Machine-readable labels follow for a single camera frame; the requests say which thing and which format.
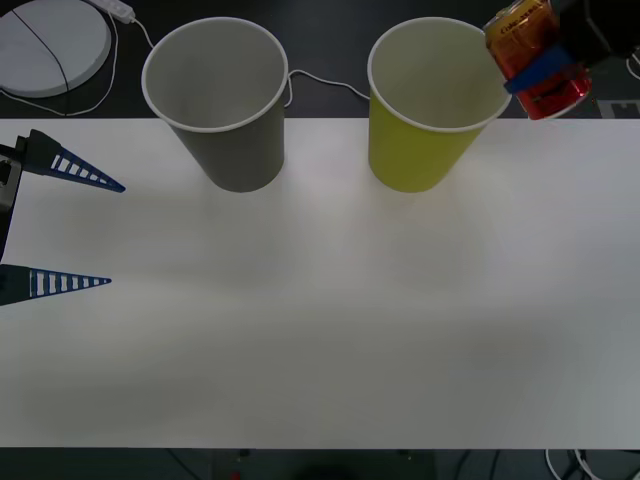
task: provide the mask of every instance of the soda can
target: soda can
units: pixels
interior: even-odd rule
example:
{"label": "soda can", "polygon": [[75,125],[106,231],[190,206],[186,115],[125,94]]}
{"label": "soda can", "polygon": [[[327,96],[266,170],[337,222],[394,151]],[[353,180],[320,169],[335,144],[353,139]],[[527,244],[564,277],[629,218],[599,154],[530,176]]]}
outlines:
{"label": "soda can", "polygon": [[[487,48],[507,80],[513,79],[560,41],[560,24],[548,0],[517,0],[484,26]],[[571,110],[591,91],[580,65],[568,66],[516,94],[529,118],[555,118]]]}

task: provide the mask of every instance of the cup rim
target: cup rim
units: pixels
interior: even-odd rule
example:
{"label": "cup rim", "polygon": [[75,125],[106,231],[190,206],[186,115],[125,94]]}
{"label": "cup rim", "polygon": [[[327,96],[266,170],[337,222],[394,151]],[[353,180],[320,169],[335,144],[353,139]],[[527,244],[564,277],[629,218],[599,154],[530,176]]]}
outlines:
{"label": "cup rim", "polygon": [[471,25],[469,23],[463,22],[461,20],[456,20],[454,18],[420,17],[420,18],[414,18],[414,19],[411,19],[411,20],[407,20],[406,22],[399,23],[398,25],[390,28],[385,33],[383,33],[382,36],[373,45],[373,48],[371,49],[371,53],[369,53],[369,60],[367,62],[367,77],[369,79],[369,87],[371,88],[372,93],[376,96],[378,101],[382,104],[382,106],[389,113],[391,113],[394,117],[398,118],[399,120],[402,120],[403,122],[408,123],[409,125],[412,125],[412,126],[414,126],[416,128],[419,128],[421,130],[428,130],[428,131],[431,131],[431,132],[441,132],[441,133],[462,133],[462,132],[469,132],[469,131],[472,131],[472,130],[477,130],[478,128],[482,128],[482,127],[486,126],[491,121],[495,120],[500,115],[502,115],[502,113],[509,106],[509,103],[511,103],[511,95],[510,94],[507,95],[504,103],[498,108],[498,110],[496,112],[494,112],[491,116],[489,116],[488,118],[484,119],[481,122],[475,123],[473,125],[468,125],[468,126],[465,126],[465,127],[453,127],[453,128],[432,127],[430,125],[424,125],[424,124],[422,124],[420,122],[416,122],[415,120],[412,120],[409,117],[406,117],[405,115],[403,115],[400,112],[398,112],[395,108],[393,108],[382,97],[382,95],[378,91],[378,87],[376,87],[376,84],[373,81],[373,57],[375,56],[375,54],[376,54],[376,52],[378,50],[378,47],[382,44],[382,42],[385,41],[385,39],[389,35],[391,35],[396,30],[404,28],[404,27],[406,27],[408,25],[412,25],[414,23],[440,23],[440,22],[442,22],[442,23],[455,23],[456,25],[464,26],[464,27],[469,28],[471,30],[474,30],[476,32],[480,32],[480,33],[482,33],[482,35],[484,35],[484,32],[481,29],[479,29],[478,27],[476,27],[474,25]]}
{"label": "cup rim", "polygon": [[[251,115],[250,117],[248,117],[248,118],[246,118],[246,119],[244,119],[244,120],[242,120],[240,122],[232,123],[231,125],[225,125],[223,127],[193,127],[191,125],[185,125],[183,123],[176,122],[175,120],[167,117],[164,113],[162,113],[154,105],[153,101],[151,100],[151,98],[149,96],[149,92],[147,90],[147,71],[149,69],[149,65],[151,64],[151,61],[153,60],[153,58],[155,57],[155,55],[157,54],[159,49],[166,42],[170,41],[172,37],[174,37],[176,34],[181,32],[182,30],[186,30],[186,29],[191,28],[194,25],[198,25],[200,23],[217,23],[217,22],[242,23],[244,25],[248,25],[248,26],[250,26],[252,28],[255,28],[256,30],[259,30],[262,33],[266,34],[266,36],[269,39],[271,39],[271,41],[273,41],[273,43],[276,45],[276,47],[278,47],[278,50],[280,51],[280,54],[282,55],[282,60],[283,60],[283,64],[284,64],[284,72],[283,72],[282,82],[280,84],[280,87],[278,88],[277,93],[274,95],[274,97],[271,99],[271,101],[269,101],[269,103],[266,106],[264,106],[257,113]],[[161,118],[162,120],[167,122],[172,127],[176,127],[176,128],[179,128],[180,130],[185,130],[187,132],[194,132],[194,133],[228,132],[230,130],[235,130],[237,128],[244,127],[245,125],[248,125],[249,123],[252,123],[252,122],[258,120],[265,113],[267,113],[271,109],[271,107],[273,107],[276,104],[276,102],[280,99],[280,97],[282,96],[282,93],[284,92],[284,88],[287,85],[288,74],[289,74],[289,61],[287,59],[287,54],[286,54],[284,48],[282,47],[282,44],[280,43],[280,41],[269,30],[267,30],[266,28],[262,27],[261,25],[258,25],[257,23],[251,22],[249,20],[245,20],[243,18],[209,17],[209,18],[202,18],[200,20],[195,20],[193,22],[185,23],[184,25],[182,25],[182,26],[176,28],[175,30],[172,30],[171,32],[169,32],[162,40],[160,40],[158,43],[156,43],[156,45],[153,47],[153,49],[151,50],[151,52],[147,56],[147,59],[144,62],[144,67],[142,67],[142,76],[141,76],[142,94],[144,96],[145,101],[147,102],[147,105],[149,105],[149,108],[151,108],[153,113],[155,113],[159,118]]]}

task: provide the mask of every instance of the white cable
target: white cable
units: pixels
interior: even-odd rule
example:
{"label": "white cable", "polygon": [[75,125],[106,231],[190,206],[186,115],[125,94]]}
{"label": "white cable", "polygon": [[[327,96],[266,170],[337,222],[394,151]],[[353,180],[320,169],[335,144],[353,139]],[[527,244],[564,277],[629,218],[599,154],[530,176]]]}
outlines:
{"label": "white cable", "polygon": [[[633,59],[636,61],[636,63],[638,65],[640,65],[640,59],[638,58],[638,56],[634,53],[632,55]],[[627,58],[627,70],[629,71],[629,74],[635,78],[636,80],[640,80],[640,75],[638,75],[636,72],[633,71],[633,68],[631,68],[631,58]]]}
{"label": "white cable", "polygon": [[288,83],[289,83],[289,101],[287,103],[285,103],[284,108],[289,108],[289,106],[293,102],[293,87],[291,86],[291,77],[293,77],[294,75],[296,75],[298,73],[301,74],[301,75],[306,75],[309,78],[313,78],[316,82],[325,83],[327,85],[335,85],[336,87],[348,88],[353,93],[358,95],[360,98],[363,98],[365,100],[370,100],[370,98],[367,97],[364,93],[359,92],[358,90],[356,90],[354,87],[352,87],[351,85],[349,85],[347,83],[332,82],[331,80],[325,80],[324,78],[316,77],[315,75],[312,75],[309,72],[305,72],[304,70],[291,70],[289,72],[289,75],[288,75],[288,77],[289,77],[289,79],[288,79]]}
{"label": "white cable", "polygon": [[144,33],[144,36],[147,39],[147,43],[149,44],[149,46],[151,48],[155,47],[155,45],[153,44],[153,42],[151,41],[151,39],[149,38],[149,32],[147,32],[147,29],[144,28],[144,25],[142,25],[142,23],[140,23],[138,20],[136,20],[135,18],[133,19],[133,23],[135,23],[136,25],[138,25],[141,29],[142,32]]}
{"label": "white cable", "polygon": [[549,471],[551,472],[551,475],[553,475],[553,477],[556,480],[562,480],[562,478],[560,477],[560,475],[558,475],[558,473],[555,471],[555,469],[553,468],[553,465],[551,465],[551,459],[549,458],[549,450],[545,450],[544,451],[544,459],[547,462],[547,468],[549,469]]}
{"label": "white cable", "polygon": [[587,464],[587,462],[585,462],[582,459],[582,457],[580,456],[580,451],[579,450],[574,450],[573,452],[576,454],[576,460],[578,460],[578,465],[580,465],[580,468],[582,468],[584,473],[586,473],[587,476],[591,480],[602,480],[600,477],[597,477],[596,475],[593,474],[593,472],[589,468],[589,465]]}
{"label": "white cable", "polygon": [[115,45],[115,51],[113,53],[113,70],[111,72],[111,82],[109,83],[109,89],[107,90],[107,93],[104,94],[104,96],[100,99],[100,101],[98,103],[96,103],[93,107],[87,109],[87,110],[82,110],[80,112],[74,112],[74,113],[69,113],[67,115],[65,115],[64,113],[60,113],[57,112],[55,110],[53,110],[52,108],[48,108],[45,107],[43,105],[38,105],[37,103],[31,103],[27,100],[24,100],[22,98],[18,98],[18,97],[14,97],[13,95],[8,94],[7,92],[5,92],[4,90],[0,89],[0,93],[2,93],[5,97],[10,98],[11,100],[15,100],[16,102],[20,102],[20,103],[24,103],[26,105],[30,105],[32,107],[35,108],[39,108],[40,110],[45,110],[47,112],[50,113],[54,113],[60,117],[77,117],[78,115],[84,115],[85,113],[90,113],[93,112],[96,108],[98,108],[100,105],[102,105],[102,102],[104,102],[106,100],[106,98],[109,96],[109,94],[111,93],[111,89],[113,88],[113,80],[116,78],[116,62],[118,60],[118,29],[116,27],[116,22],[113,20],[113,17],[111,16],[111,14],[109,12],[107,12],[107,15],[109,15],[109,18],[111,19],[111,24],[113,25],[113,31],[116,34],[116,45]]}

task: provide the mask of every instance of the yellow paper cup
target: yellow paper cup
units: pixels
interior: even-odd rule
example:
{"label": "yellow paper cup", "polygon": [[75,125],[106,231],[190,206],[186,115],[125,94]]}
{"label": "yellow paper cup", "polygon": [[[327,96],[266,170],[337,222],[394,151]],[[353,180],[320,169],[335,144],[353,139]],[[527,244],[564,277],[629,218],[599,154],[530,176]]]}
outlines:
{"label": "yellow paper cup", "polygon": [[436,185],[509,105],[479,28],[450,18],[396,25],[369,55],[369,164],[385,185]]}

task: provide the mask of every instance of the white round device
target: white round device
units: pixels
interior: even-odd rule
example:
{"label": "white round device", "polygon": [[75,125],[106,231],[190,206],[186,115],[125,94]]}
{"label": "white round device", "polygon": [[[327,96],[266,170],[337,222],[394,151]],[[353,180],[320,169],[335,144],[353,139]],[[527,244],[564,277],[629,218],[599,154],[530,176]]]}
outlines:
{"label": "white round device", "polygon": [[[15,11],[58,58],[69,89],[89,80],[109,55],[109,27],[80,0],[35,0]],[[13,12],[0,18],[0,87],[31,98],[66,92],[58,63]]]}

